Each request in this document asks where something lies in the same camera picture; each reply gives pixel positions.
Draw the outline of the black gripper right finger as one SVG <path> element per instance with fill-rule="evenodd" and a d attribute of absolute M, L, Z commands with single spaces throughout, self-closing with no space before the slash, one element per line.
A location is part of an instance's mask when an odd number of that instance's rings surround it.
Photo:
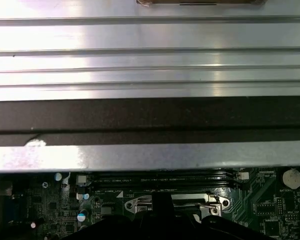
<path fill-rule="evenodd" d="M 162 194 L 163 240 L 270 240 L 271 237 L 220 216 L 204 217 L 194 223 L 188 216 L 176 216 L 172 196 Z"/>

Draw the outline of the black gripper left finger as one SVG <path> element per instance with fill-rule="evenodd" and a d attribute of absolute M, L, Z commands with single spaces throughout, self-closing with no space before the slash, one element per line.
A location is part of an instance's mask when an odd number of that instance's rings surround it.
<path fill-rule="evenodd" d="M 163 238 L 163 195 L 152 194 L 152 210 L 130 220 L 110 215 L 72 234 L 73 240 L 161 240 Z"/>

